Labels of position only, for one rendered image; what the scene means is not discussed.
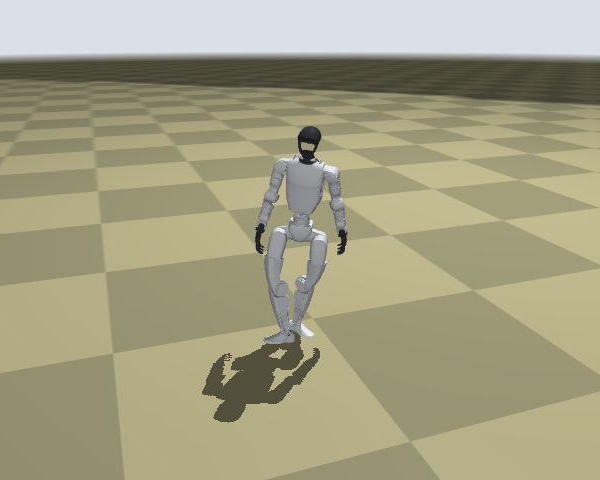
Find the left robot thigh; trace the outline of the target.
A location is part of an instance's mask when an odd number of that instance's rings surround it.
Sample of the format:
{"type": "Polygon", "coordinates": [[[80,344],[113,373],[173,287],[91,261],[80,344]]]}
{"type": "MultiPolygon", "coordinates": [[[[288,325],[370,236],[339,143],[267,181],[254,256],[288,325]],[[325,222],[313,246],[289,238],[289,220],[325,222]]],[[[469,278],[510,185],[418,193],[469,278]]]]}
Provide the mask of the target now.
{"type": "Polygon", "coordinates": [[[312,229],[310,244],[310,259],[307,264],[307,275],[298,277],[295,285],[298,291],[306,292],[314,287],[320,280],[327,261],[327,235],[319,230],[312,229]]]}

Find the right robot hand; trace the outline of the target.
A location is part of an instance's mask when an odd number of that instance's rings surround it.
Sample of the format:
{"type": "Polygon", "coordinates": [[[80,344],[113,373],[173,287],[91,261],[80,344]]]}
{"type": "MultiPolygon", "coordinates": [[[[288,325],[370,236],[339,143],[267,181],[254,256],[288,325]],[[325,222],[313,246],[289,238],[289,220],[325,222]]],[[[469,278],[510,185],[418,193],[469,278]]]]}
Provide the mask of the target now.
{"type": "Polygon", "coordinates": [[[263,224],[263,223],[260,223],[260,224],[258,225],[258,228],[256,227],[256,229],[255,229],[255,230],[257,231],[257,232],[256,232],[256,236],[255,236],[256,251],[257,251],[258,253],[260,253],[260,254],[263,254],[263,251],[264,251],[264,250],[263,250],[262,248],[264,248],[264,246],[262,246],[262,245],[260,244],[260,238],[261,238],[261,234],[262,234],[262,233],[264,233],[264,231],[265,231],[265,230],[264,230],[264,224],[263,224]],[[262,247],[262,248],[261,248],[261,247],[262,247]],[[261,250],[262,250],[262,251],[261,251],[261,250]]]}

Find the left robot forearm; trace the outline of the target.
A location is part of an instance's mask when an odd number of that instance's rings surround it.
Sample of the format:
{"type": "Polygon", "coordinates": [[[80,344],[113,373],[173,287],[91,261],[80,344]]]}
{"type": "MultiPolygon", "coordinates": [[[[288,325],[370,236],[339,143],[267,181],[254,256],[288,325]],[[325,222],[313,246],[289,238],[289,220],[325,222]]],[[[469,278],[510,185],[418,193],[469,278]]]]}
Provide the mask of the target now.
{"type": "MultiPolygon", "coordinates": [[[[342,199],[342,198],[341,198],[342,199]]],[[[343,199],[342,199],[343,201],[343,199]]],[[[344,204],[344,201],[343,201],[344,204]]],[[[346,219],[345,219],[345,204],[344,209],[333,211],[333,215],[335,216],[335,224],[337,226],[337,233],[339,234],[339,230],[345,230],[345,234],[347,232],[346,219]]]]}

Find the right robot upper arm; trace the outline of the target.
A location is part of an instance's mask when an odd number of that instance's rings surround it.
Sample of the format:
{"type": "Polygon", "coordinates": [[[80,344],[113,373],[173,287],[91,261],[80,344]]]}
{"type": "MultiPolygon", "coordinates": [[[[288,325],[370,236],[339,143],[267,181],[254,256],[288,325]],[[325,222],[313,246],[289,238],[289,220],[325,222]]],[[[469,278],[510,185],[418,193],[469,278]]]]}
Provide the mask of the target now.
{"type": "Polygon", "coordinates": [[[289,158],[281,158],[273,166],[273,172],[270,179],[270,188],[266,192],[265,200],[271,203],[276,203],[279,199],[279,188],[284,178],[283,172],[286,171],[289,158]]]}

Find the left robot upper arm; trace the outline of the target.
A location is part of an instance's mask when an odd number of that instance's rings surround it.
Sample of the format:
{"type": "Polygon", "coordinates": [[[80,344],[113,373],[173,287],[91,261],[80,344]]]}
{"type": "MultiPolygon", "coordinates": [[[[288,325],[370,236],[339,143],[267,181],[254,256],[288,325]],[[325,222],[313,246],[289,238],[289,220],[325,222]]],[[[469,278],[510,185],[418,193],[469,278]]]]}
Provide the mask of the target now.
{"type": "Polygon", "coordinates": [[[331,209],[333,211],[344,209],[344,204],[340,197],[341,182],[339,169],[334,166],[324,165],[323,173],[331,195],[331,201],[329,202],[331,209]]]}

